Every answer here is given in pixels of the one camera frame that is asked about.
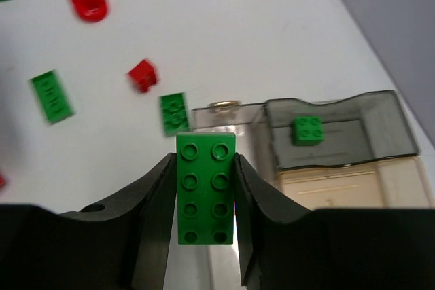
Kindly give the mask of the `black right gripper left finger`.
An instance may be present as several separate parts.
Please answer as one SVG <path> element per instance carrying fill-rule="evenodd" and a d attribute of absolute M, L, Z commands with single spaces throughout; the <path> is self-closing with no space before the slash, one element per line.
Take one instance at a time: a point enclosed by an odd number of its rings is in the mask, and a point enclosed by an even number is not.
<path fill-rule="evenodd" d="M 177 189 L 176 156 L 80 211 L 1 206 L 2 289 L 161 289 Z"/>

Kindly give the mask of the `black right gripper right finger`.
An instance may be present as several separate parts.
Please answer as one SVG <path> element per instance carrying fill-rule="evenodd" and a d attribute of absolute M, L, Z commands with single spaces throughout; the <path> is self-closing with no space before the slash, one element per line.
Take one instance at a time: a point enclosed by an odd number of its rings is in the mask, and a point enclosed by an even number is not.
<path fill-rule="evenodd" d="M 316 209 L 236 155 L 241 282 L 248 289 L 433 289 L 432 209 Z"/>

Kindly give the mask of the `green long lego plate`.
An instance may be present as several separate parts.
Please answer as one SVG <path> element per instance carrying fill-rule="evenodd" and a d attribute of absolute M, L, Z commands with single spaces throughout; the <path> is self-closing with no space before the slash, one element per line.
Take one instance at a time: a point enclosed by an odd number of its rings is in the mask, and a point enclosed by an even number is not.
<path fill-rule="evenodd" d="M 232 244 L 235 134 L 180 133 L 176 150 L 178 244 Z"/>

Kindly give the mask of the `small green square lego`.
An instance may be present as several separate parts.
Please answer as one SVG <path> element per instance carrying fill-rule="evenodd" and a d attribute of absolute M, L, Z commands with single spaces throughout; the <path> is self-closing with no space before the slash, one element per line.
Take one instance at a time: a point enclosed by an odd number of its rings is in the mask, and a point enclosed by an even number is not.
<path fill-rule="evenodd" d="M 298 116 L 292 122 L 292 143 L 295 146 L 319 145 L 324 140 L 320 117 Z"/>

